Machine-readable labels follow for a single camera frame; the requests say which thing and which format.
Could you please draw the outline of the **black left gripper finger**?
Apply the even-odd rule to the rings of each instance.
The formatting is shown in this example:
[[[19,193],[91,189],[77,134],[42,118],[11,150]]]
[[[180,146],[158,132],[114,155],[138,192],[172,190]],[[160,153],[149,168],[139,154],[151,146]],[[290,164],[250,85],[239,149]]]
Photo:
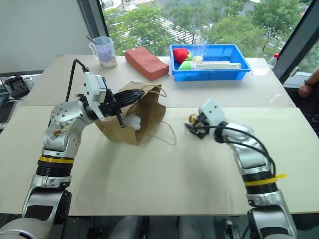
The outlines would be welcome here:
[[[129,89],[123,90],[114,94],[115,98],[138,98],[142,97],[145,94],[145,91],[142,89]]]
[[[117,96],[115,96],[115,100],[117,102],[118,107],[126,107],[126,106],[134,104],[136,101],[138,101],[143,96],[144,96],[143,94],[117,95]]]

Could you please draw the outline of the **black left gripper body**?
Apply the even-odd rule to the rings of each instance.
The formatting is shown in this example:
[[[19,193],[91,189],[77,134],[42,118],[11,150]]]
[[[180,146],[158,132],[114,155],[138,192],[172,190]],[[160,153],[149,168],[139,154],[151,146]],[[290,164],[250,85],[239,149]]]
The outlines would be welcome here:
[[[121,116],[122,110],[120,106],[121,100],[124,99],[123,93],[113,94],[111,89],[106,90],[104,101],[100,104],[99,109],[104,117],[116,116],[120,124],[120,128],[125,127],[124,120]]]

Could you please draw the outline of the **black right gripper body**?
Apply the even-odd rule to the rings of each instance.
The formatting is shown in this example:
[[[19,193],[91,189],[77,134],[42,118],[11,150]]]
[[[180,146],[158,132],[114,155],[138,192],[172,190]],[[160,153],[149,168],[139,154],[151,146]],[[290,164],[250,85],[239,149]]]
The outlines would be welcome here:
[[[200,113],[196,120],[197,135],[200,139],[204,139],[207,135],[209,135],[209,127],[210,124],[207,121],[207,117],[203,113]]]

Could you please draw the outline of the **bystander's hand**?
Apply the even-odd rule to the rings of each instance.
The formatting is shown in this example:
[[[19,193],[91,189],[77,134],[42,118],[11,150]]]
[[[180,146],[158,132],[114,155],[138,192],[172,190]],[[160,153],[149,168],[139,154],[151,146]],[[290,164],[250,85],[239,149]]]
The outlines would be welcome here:
[[[308,85],[306,83],[301,84],[301,86],[298,89],[298,94],[302,98],[310,96],[312,92],[313,92],[313,86]]]

